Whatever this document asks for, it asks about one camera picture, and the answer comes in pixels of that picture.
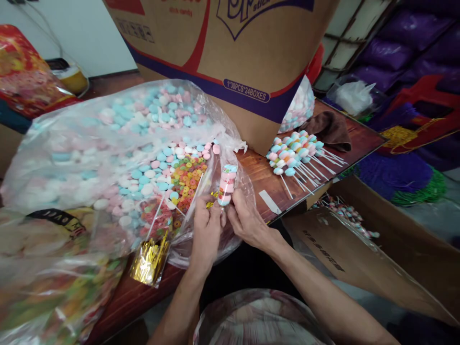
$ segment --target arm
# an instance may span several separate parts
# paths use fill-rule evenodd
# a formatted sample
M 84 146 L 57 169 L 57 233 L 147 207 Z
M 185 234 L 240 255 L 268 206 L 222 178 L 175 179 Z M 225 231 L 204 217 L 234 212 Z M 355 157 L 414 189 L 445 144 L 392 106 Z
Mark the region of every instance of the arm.
M 214 203 L 209 212 L 206 209 L 207 201 L 205 197 L 196 202 L 190 265 L 147 345 L 187 344 L 193 316 L 206 277 L 217 258 L 220 240 L 220 206 Z
M 272 257 L 335 342 L 398 344 L 364 308 L 291 248 L 278 230 L 266 226 L 239 190 L 233 193 L 233 202 L 235 207 L 229 209 L 229 220 L 235 233 Z

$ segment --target right hand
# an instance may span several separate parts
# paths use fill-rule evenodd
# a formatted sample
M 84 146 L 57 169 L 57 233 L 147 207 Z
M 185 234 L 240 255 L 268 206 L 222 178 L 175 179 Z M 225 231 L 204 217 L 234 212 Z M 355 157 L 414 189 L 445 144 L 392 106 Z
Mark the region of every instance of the right hand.
M 229 205 L 228 217 L 238 237 L 269 255 L 277 245 L 285 243 L 279 231 L 269 228 L 257 209 L 247 203 L 240 189 L 235 189 L 232 200 L 235 206 Z

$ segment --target cable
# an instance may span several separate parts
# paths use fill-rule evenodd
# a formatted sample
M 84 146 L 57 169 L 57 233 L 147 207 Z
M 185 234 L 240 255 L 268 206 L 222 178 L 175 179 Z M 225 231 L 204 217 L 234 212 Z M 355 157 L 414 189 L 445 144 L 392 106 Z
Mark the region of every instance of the cable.
M 81 68 L 81 65 L 69 54 L 67 53 L 64 48 L 62 47 L 61 45 L 61 42 L 59 41 L 59 39 L 56 37 L 53 29 L 51 29 L 51 25 L 49 24 L 48 20 L 46 19 L 45 15 L 38 9 L 36 8 L 34 5 L 32 5 L 31 3 L 29 3 L 28 1 L 26 1 L 26 4 L 29 5 L 30 7 L 32 7 L 32 9 L 43 19 L 43 21 L 45 22 L 46 26 L 48 27 L 48 30 L 49 32 L 47 32 L 29 13 L 27 13 L 26 10 L 24 10 L 21 5 L 18 3 L 17 0 L 13 0 L 16 5 L 18 6 L 18 9 L 19 11 L 21 11 L 24 15 L 26 15 L 36 26 L 38 26 L 38 28 L 43 31 L 44 34 L 46 34 L 48 36 L 48 38 L 55 44 L 58 46 L 59 48 L 59 57 L 60 58 L 63 58 L 64 56 L 64 53 L 71 59 L 73 60 L 77 66 L 79 66 L 79 68 L 83 71 L 83 69 Z M 78 95 L 78 98 L 81 98 L 83 97 L 86 92 L 88 92 L 88 90 L 90 89 L 90 80 L 88 79 L 88 77 L 85 75 L 85 78 L 86 78 L 86 89 L 80 93 Z

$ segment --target left hand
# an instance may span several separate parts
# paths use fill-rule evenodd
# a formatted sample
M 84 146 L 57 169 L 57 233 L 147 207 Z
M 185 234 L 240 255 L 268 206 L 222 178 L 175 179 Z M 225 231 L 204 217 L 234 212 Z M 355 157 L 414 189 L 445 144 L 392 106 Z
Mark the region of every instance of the left hand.
M 214 205 L 208 210 L 206 203 L 214 201 Z M 222 213 L 217 199 L 212 196 L 201 196 L 196 201 L 194 234 L 190 265 L 211 269 L 217 259 L 220 242 L 220 233 L 225 226 L 226 215 Z

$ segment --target red packaging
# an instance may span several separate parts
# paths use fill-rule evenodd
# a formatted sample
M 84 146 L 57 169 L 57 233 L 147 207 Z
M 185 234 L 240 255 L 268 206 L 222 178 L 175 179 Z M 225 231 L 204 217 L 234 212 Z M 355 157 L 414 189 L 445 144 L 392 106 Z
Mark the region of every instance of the red packaging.
M 30 119 L 80 102 L 13 25 L 0 25 L 0 98 Z

